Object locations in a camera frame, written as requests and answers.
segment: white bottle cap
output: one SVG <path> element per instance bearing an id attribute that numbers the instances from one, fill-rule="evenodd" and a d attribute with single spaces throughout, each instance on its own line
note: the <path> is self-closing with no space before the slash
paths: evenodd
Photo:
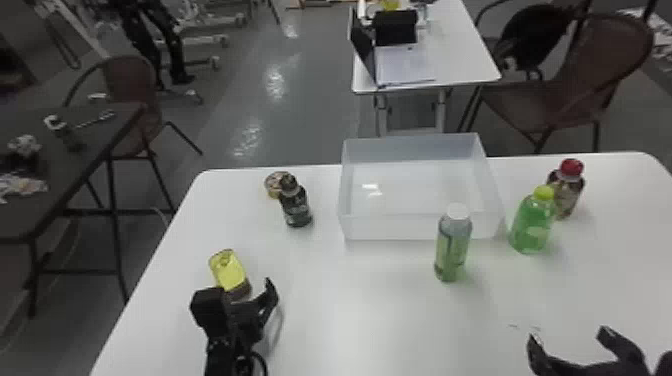
<path id="1" fill-rule="evenodd" d="M 446 216 L 454 221 L 464 221 L 469 219 L 469 208 L 466 205 L 453 202 L 446 208 Z"/>

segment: laptop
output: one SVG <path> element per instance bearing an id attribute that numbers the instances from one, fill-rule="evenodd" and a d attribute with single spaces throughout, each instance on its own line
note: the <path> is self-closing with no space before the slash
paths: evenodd
<path id="1" fill-rule="evenodd" d="M 372 31 L 362 25 L 354 8 L 350 9 L 348 31 L 357 56 L 379 88 L 434 81 L 422 38 L 413 44 L 376 47 Z"/>

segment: bottle cap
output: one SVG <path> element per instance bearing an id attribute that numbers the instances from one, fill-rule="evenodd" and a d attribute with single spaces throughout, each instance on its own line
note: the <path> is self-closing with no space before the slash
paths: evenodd
<path id="1" fill-rule="evenodd" d="M 297 183 L 296 178 L 292 174 L 288 173 L 280 179 L 280 189 L 282 189 L 283 192 L 291 192 L 298 186 L 299 183 Z"/>
<path id="2" fill-rule="evenodd" d="M 560 164 L 560 172 L 565 176 L 580 176 L 583 172 L 583 163 L 574 158 L 568 158 Z"/>
<path id="3" fill-rule="evenodd" d="M 534 197 L 542 200 L 542 201 L 549 201 L 553 199 L 553 188 L 549 187 L 548 185 L 540 185 L 534 190 Z"/>
<path id="4" fill-rule="evenodd" d="M 453 202 L 446 208 L 446 216 L 454 221 L 464 221 L 469 219 L 469 208 L 459 202 Z"/>

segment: person's leg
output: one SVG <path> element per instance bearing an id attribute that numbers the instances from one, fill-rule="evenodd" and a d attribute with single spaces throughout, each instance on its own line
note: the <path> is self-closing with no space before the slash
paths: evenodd
<path id="1" fill-rule="evenodd" d="M 121 27 L 124 29 L 126 37 L 144 57 L 152 63 L 156 72 L 156 87 L 163 89 L 161 81 L 161 51 L 154 44 L 152 35 L 147 30 L 147 26 L 140 17 L 140 10 L 137 5 L 125 5 L 118 8 L 121 18 Z"/>
<path id="2" fill-rule="evenodd" d="M 175 85 L 185 85 L 194 80 L 193 75 L 187 74 L 184 67 L 184 52 L 182 39 L 173 31 L 174 18 L 160 0 L 145 0 L 142 3 L 145 16 L 156 25 L 163 34 L 166 47 L 170 53 L 170 77 Z"/>

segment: red bottle cap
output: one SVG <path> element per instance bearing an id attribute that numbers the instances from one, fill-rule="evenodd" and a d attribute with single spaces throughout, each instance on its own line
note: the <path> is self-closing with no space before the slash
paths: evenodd
<path id="1" fill-rule="evenodd" d="M 583 172 L 583 163 L 578 159 L 565 159 L 560 164 L 560 172 L 565 176 L 580 176 Z"/>

